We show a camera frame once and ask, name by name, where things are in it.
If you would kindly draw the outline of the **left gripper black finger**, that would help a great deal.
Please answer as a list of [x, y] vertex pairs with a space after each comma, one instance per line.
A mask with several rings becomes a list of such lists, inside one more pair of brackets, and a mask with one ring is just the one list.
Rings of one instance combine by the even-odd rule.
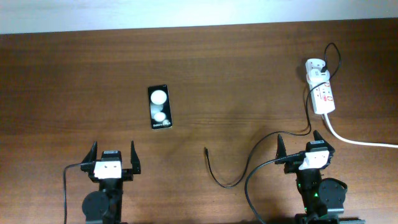
[[141, 169], [141, 162], [135, 150], [134, 141], [131, 141], [131, 164], [132, 164], [132, 170]]
[[95, 141], [91, 146], [91, 149], [89, 150], [88, 154], [85, 156], [85, 158], [82, 160], [81, 163], [89, 164], [95, 162], [97, 158], [97, 149], [98, 149], [98, 143]]

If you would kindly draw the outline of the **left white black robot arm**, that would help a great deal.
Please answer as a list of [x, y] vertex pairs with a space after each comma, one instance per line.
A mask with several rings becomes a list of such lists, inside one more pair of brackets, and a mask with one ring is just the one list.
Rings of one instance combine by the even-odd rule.
[[99, 190], [88, 194], [82, 211], [86, 223], [121, 223], [123, 183], [133, 180], [133, 175], [141, 173], [141, 163], [135, 145], [131, 143], [131, 168], [122, 168], [121, 151], [103, 151], [97, 158], [98, 144], [93, 143], [89, 153], [82, 160], [81, 170], [89, 179], [99, 184]]

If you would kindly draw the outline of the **black Samsung Galaxy flip phone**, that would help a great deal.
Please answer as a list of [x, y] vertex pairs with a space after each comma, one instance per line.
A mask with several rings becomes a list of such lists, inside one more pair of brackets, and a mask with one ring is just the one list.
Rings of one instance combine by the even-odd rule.
[[147, 92], [151, 128], [153, 130], [171, 128], [173, 121], [168, 86], [150, 86], [147, 88]]

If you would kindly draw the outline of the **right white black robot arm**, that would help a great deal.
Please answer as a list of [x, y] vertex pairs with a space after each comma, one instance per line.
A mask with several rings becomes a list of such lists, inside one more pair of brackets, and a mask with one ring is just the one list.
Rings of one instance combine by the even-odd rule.
[[275, 163], [284, 165], [285, 174], [296, 175], [305, 209], [305, 213], [296, 214], [295, 223], [365, 223], [359, 218], [340, 218], [348, 186], [338, 179], [322, 177], [321, 171], [331, 164], [335, 149], [318, 131], [313, 136], [304, 151], [292, 155], [287, 155], [282, 136], [277, 137]]

